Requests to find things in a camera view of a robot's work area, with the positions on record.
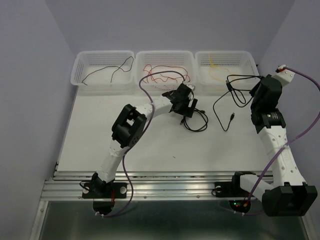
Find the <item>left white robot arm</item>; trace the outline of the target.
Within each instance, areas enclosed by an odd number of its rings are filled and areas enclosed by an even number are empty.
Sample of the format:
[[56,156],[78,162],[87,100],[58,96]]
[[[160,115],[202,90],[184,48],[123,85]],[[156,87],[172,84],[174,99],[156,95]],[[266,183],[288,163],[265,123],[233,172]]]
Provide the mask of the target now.
[[174,112],[183,117],[191,118],[197,99],[192,98],[195,86],[180,84],[176,90],[167,91],[150,103],[139,106],[127,104],[112,125],[109,153],[101,167],[92,175],[87,189],[106,197],[111,193],[111,184],[115,180],[118,166],[143,136],[146,124],[157,116]]

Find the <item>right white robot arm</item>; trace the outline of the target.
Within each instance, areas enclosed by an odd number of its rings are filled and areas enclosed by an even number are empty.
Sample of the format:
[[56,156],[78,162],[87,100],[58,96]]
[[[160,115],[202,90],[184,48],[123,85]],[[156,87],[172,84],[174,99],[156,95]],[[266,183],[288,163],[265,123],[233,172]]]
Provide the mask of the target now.
[[277,108],[283,87],[294,77],[286,70],[266,76],[250,91],[251,121],[266,150],[269,162],[257,176],[251,172],[236,172],[230,182],[231,192],[242,195],[246,201],[236,207],[245,212],[255,197],[262,203],[269,217],[304,216],[318,196],[315,186],[308,185],[301,175],[290,149],[286,122]]

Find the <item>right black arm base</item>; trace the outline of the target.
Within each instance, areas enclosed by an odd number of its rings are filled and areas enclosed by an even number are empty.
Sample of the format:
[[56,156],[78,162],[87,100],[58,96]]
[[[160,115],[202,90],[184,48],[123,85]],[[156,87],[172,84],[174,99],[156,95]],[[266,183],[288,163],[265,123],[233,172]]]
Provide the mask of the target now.
[[243,216],[253,216],[249,213],[251,200],[248,201],[249,192],[240,187],[240,177],[244,175],[257,176],[251,171],[236,171],[230,181],[216,181],[211,194],[217,198],[231,198],[229,206],[236,214]]

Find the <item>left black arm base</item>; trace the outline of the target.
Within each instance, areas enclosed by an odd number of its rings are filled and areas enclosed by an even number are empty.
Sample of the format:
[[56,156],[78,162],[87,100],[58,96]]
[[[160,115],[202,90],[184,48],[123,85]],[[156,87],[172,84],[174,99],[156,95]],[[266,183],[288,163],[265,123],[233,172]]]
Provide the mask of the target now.
[[101,217],[111,217],[116,205],[116,199],[127,197],[127,183],[111,180],[102,180],[98,173],[94,173],[90,180],[83,180],[79,183],[82,188],[83,199],[92,200],[94,212]]

